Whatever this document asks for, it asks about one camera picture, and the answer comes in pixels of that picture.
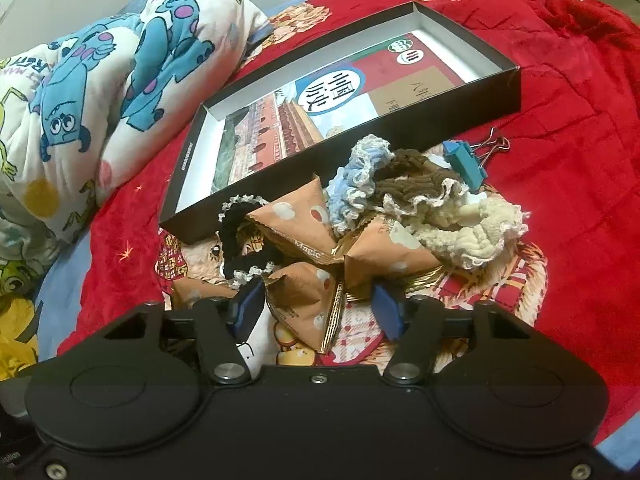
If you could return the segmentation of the teal binder clip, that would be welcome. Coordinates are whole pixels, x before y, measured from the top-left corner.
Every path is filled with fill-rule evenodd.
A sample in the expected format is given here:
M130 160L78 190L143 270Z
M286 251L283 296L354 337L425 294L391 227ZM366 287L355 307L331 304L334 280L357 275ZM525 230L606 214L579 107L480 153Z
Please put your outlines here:
M477 193L487 178L487 172L476 157L471 145L465 141L445 141L444 159L472 193Z

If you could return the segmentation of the black shallow cardboard box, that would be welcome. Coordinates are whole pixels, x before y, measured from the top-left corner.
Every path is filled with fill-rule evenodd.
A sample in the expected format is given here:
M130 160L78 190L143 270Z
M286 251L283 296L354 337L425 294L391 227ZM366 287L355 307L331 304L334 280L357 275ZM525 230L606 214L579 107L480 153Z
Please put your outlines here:
M274 200L329 181L368 134L426 150L521 106L518 66L410 2L341 27L203 102L168 184L160 226L210 237L237 195Z

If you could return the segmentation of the red plush blanket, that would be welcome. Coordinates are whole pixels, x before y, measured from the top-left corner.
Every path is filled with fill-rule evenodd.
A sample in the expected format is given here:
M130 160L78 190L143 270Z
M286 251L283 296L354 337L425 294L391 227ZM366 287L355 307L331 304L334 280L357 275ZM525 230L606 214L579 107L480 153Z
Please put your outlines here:
M249 74L328 32L420 2L521 69L522 105L501 118L510 150L488 181L529 214L525 240L486 278L455 273L436 294L496 300L604 378L605 439L639 411L639 29L598 0L312 0L306 25L243 66Z

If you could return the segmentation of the white monster cartoon quilt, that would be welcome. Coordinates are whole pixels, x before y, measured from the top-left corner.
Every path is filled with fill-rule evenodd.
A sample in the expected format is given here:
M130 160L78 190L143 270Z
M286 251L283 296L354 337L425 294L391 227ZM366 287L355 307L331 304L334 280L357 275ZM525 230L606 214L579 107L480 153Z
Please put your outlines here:
M41 360L44 278L270 32L250 0L148 0L1 63L1 376Z

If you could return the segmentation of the cream crochet scrunchie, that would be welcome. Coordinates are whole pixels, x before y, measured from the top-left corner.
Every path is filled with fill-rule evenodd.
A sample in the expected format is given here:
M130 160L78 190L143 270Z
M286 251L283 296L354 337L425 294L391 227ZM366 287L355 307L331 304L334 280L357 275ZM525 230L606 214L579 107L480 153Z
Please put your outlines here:
M446 184L445 196L419 196L401 205L389 195L382 209L440 260L465 270L484 266L528 231L529 213L496 192L472 193Z

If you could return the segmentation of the black crochet scrunchie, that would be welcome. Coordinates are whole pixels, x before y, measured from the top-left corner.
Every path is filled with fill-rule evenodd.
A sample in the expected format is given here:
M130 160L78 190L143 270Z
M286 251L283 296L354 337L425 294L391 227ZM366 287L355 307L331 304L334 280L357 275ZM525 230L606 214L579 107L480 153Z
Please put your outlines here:
M260 195L235 195L221 206L218 236L224 255L222 273L233 289L240 289L253 278L270 275L283 261L282 252L269 238L262 238L259 250L244 254L244 244L238 237L240 227L248 222L247 215L268 204Z

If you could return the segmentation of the light blue crochet scrunchie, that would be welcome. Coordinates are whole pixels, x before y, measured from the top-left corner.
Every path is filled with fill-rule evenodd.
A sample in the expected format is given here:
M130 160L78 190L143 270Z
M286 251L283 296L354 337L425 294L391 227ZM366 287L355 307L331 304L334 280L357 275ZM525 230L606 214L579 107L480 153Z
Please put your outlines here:
M375 173L394 157L390 142L368 134L352 147L347 164L337 168L324 191L330 225L337 237L356 226L375 191Z

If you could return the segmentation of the Chinese history textbook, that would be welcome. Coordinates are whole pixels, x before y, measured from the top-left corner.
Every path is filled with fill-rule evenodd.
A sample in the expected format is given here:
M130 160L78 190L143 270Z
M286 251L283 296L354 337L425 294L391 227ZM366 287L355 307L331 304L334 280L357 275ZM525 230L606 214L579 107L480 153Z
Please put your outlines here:
M224 118L212 191L395 110L462 86L474 72L413 30L282 84Z

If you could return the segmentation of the brown triangular snack packet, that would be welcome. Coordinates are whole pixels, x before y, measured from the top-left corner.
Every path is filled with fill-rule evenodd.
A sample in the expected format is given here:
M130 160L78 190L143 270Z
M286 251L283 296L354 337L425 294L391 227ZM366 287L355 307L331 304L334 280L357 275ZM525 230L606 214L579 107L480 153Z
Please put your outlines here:
M262 234L285 255L320 266L341 262L320 179L261 206L248 215Z
M439 260L399 221L378 214L344 252L347 289L369 285L375 278L403 278L440 265Z
M315 352L328 354L340 331L344 283L309 262L291 263L265 279L274 317Z

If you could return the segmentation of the brown crochet scrunchie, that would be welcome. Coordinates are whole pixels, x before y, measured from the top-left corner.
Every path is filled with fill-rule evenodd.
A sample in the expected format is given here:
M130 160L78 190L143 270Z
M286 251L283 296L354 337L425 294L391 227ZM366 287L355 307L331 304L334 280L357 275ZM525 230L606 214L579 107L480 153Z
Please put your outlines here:
M454 170L442 168L417 150L398 148L392 159L373 176L373 203L381 205L389 195L395 202L405 205L419 196L439 200L445 196L446 184L463 184Z

